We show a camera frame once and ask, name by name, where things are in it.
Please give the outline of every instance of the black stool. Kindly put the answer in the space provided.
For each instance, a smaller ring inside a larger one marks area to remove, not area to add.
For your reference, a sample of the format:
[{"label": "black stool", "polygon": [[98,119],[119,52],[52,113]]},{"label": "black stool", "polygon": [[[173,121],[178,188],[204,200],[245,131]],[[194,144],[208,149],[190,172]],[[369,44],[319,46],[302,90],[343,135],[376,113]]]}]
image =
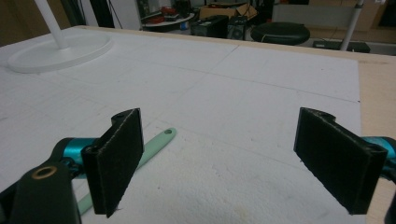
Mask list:
[{"label": "black stool", "polygon": [[254,27],[250,36],[262,43],[299,45],[309,39],[310,33],[302,24],[277,21]]}]

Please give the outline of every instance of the white table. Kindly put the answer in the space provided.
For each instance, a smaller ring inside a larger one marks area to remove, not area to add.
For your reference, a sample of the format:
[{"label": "white table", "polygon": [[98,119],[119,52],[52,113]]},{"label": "white table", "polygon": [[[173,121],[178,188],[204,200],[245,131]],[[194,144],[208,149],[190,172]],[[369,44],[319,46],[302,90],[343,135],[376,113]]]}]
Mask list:
[{"label": "white table", "polygon": [[[146,142],[168,127],[177,136],[135,173],[120,211],[110,219],[91,211],[84,223],[364,222],[292,151],[300,106],[361,134],[358,61],[203,37],[108,34],[115,46],[106,55],[43,74],[5,64],[48,36],[0,49],[0,190],[60,139],[98,137],[112,115],[140,107]],[[75,189],[78,198],[87,192],[84,181]]]}]

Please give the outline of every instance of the white round base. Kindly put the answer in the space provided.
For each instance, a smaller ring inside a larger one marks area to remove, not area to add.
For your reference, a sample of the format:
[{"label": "white round base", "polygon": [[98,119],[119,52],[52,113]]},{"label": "white round base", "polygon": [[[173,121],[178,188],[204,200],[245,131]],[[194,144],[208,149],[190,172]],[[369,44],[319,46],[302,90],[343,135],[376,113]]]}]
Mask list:
[{"label": "white round base", "polygon": [[23,49],[8,59],[8,67],[19,73],[54,71],[93,60],[113,46],[108,35],[71,35],[65,40],[67,49],[59,49],[54,40]]}]

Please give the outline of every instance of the white pole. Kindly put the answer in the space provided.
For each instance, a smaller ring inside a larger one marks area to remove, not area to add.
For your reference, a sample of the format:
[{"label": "white pole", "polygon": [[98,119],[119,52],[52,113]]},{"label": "white pole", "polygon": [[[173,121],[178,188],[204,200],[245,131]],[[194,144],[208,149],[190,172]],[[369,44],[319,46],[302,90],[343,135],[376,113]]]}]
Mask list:
[{"label": "white pole", "polygon": [[359,0],[359,2],[355,6],[355,10],[353,12],[352,19],[350,20],[349,27],[346,31],[346,36],[344,37],[343,43],[341,44],[340,50],[346,51],[347,46],[349,45],[350,38],[353,35],[353,31],[355,30],[356,23],[358,22],[359,15],[361,14],[361,9],[363,8],[364,0]]},{"label": "white pole", "polygon": [[50,10],[50,5],[47,0],[35,0],[35,3],[38,6],[38,9],[41,12],[41,15],[44,17],[44,21],[49,27],[50,32],[55,39],[56,44],[58,45],[59,49],[67,49],[69,48],[67,42],[62,35],[61,28],[59,28],[58,22],[56,21],[55,17],[53,16],[52,11]]}]

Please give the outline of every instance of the speaker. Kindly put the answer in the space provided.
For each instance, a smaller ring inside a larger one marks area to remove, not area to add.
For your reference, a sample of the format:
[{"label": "speaker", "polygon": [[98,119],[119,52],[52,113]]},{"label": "speaker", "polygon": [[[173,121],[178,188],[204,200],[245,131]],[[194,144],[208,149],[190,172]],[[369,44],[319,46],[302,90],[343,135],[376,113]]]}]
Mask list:
[{"label": "speaker", "polygon": [[228,39],[245,40],[247,16],[231,17],[228,22]]},{"label": "speaker", "polygon": [[227,38],[228,16],[217,15],[191,24],[191,35]]}]

